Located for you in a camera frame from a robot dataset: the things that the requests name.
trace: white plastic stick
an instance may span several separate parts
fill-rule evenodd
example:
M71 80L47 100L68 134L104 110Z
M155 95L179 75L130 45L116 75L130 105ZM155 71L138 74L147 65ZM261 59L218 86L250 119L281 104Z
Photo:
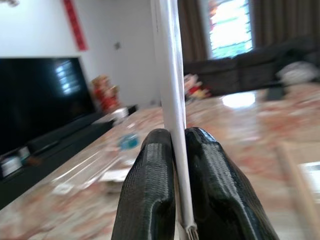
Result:
M177 0L151 0L151 11L164 127L170 131L176 161L179 236L183 240L193 240L198 239L198 235L185 139L186 108Z

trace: black tv screen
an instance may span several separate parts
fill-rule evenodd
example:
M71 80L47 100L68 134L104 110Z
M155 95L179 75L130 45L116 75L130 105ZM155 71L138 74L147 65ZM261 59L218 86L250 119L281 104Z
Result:
M0 155L94 112L77 58L0 59Z

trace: blue object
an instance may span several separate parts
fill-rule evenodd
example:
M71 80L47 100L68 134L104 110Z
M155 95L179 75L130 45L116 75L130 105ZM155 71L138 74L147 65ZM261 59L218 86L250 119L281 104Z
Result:
M130 133L120 138L118 147L120 147L121 150L128 150L128 149L135 148L138 144L139 144L139 138L137 134Z

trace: red banner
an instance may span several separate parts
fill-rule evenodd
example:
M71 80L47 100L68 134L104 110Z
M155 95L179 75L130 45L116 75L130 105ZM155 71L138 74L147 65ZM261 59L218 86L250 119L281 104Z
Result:
M69 18L69 22L73 31L74 39L76 41L79 51L88 49L83 31L81 29L78 16L74 7L73 0L63 0L64 8Z

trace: textured black grip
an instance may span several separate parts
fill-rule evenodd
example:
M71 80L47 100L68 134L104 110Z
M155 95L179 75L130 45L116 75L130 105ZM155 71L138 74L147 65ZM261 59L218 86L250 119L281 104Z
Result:
M200 240L278 240L247 177L205 130L185 131Z
M173 240L175 214L171 137L155 129L123 183L112 240Z

